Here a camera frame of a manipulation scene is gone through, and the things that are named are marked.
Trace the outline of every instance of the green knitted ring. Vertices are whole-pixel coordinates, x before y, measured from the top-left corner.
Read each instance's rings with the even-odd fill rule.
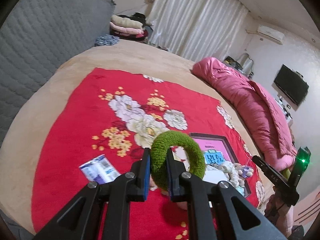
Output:
[[[170,146],[181,146],[188,155],[190,172],[201,179],[204,177],[205,162],[199,145],[187,134],[167,131],[159,134],[151,146],[151,175],[155,184],[167,190],[166,155]]]

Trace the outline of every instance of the pink blanket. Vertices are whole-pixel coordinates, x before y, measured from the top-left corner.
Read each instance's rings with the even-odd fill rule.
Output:
[[[214,57],[194,64],[192,73],[234,105],[268,164],[278,171],[293,165],[297,150],[284,114],[268,91]]]
[[[121,27],[121,26],[115,25],[113,22],[110,22],[110,26],[111,26],[112,29],[114,29],[116,31],[119,31],[121,33],[134,34],[134,35],[143,33],[142,29]]]

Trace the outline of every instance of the red floral cloth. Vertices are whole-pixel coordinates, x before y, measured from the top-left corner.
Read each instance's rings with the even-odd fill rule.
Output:
[[[105,154],[125,173],[141,158],[142,147],[169,129],[225,136],[239,163],[249,160],[256,169],[218,100],[145,75],[96,68],[73,91],[42,148],[31,206],[35,231],[88,183],[81,164]],[[257,207],[257,170],[247,181],[247,200]],[[131,240],[186,240],[187,224],[187,212],[159,189],[145,203],[131,203]]]

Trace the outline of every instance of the stack of folded blankets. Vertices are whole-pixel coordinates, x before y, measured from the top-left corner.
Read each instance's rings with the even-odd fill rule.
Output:
[[[148,31],[144,29],[145,25],[146,17],[141,13],[135,13],[131,17],[112,15],[110,34],[125,40],[143,41],[148,37]]]

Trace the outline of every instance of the metal bolt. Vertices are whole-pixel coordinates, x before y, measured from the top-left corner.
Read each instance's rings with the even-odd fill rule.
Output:
[[[185,178],[185,179],[190,179],[190,178],[191,178],[191,173],[185,171],[185,172],[183,172],[183,173],[181,174],[181,176],[182,176],[183,178]]]
[[[219,187],[221,188],[228,188],[229,187],[229,183],[226,181],[220,181],[219,182]]]
[[[95,182],[95,181],[90,181],[90,182],[88,183],[88,188],[95,188],[95,187],[97,187],[97,186],[98,186],[98,183]]]
[[[129,171],[125,174],[125,177],[128,179],[133,179],[135,175],[136,174],[134,174],[134,172]]]

